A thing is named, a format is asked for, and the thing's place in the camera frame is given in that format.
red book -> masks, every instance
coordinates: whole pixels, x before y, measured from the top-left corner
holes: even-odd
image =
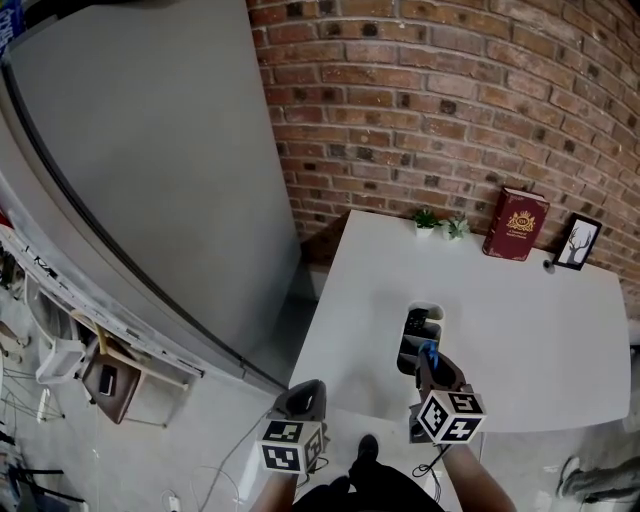
[[[503,188],[482,252],[496,258],[526,260],[548,210],[549,203],[538,194]]]

picture frame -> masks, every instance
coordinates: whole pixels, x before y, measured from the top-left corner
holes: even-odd
[[[573,270],[582,270],[600,233],[602,224],[577,213],[571,215],[560,249],[553,264]]]

refrigerator door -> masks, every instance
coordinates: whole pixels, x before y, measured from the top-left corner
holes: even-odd
[[[139,340],[141,350],[187,366],[204,360],[243,377],[237,358],[169,308],[98,238],[46,169],[19,113],[0,80],[0,205],[15,228],[15,236],[14,229],[0,230],[3,248],[41,282],[50,281],[67,304],[76,289],[74,307],[93,309],[112,332]],[[113,321],[105,323],[107,317]]]
[[[31,142],[103,248],[251,365],[299,245],[244,3],[92,6],[17,41],[5,71]]]

book cover emblem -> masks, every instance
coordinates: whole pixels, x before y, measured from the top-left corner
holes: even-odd
[[[513,212],[513,215],[509,218],[509,222],[507,222],[507,227],[530,233],[536,225],[535,220],[536,218],[532,217],[530,212]]]

gray floor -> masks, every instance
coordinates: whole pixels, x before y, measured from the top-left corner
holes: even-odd
[[[1,290],[0,319],[19,335],[33,332],[22,305],[8,299]],[[25,368],[30,362],[33,364],[33,345],[35,342],[25,354]],[[86,499],[92,511],[103,512],[162,510],[161,495],[167,489],[181,498],[183,511],[195,512],[190,482],[202,502],[215,475],[215,471],[199,467],[218,465],[273,401],[272,396],[224,376],[207,375],[196,381],[186,395],[176,395],[174,390],[148,379],[134,400],[131,416],[161,421],[177,403],[179,407],[173,411],[169,427],[160,429],[126,422],[111,424],[88,404],[78,381],[56,386],[53,392],[66,419],[38,424],[18,413],[17,437],[22,452],[33,468],[59,467],[65,471],[64,478],[50,480],[48,485],[73,492]],[[12,432],[13,412],[7,410],[4,419],[7,430]],[[401,425],[332,410],[327,423],[330,464],[301,492],[345,474],[358,439],[368,431],[380,438],[380,460],[407,474],[434,456],[430,448],[410,446]],[[477,437],[472,445],[477,455],[480,445]],[[266,478],[252,448],[253,439],[249,436],[224,468],[239,486],[240,510],[248,508]],[[578,512],[580,504],[553,497],[559,470],[573,453],[582,456],[586,467],[615,465],[640,455],[640,435],[625,434],[621,422],[571,431],[489,434],[482,447],[482,462],[518,510]],[[445,510],[459,510],[445,476],[442,484]],[[205,510],[233,511],[234,500],[233,486],[226,478],[220,478]],[[612,505],[599,507],[597,510],[613,510]],[[618,505],[615,510],[628,507]]]

